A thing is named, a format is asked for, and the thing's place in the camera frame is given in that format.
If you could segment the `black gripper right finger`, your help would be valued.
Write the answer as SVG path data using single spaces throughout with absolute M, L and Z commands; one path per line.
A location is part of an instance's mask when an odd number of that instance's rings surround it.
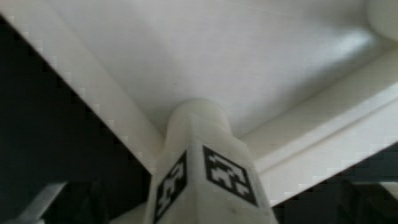
M 380 183 L 340 182 L 339 224 L 398 224 L 398 197 Z

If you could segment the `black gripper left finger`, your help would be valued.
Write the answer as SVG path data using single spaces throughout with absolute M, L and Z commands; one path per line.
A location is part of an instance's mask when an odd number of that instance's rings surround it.
M 49 183 L 10 224 L 109 224 L 101 184 Z

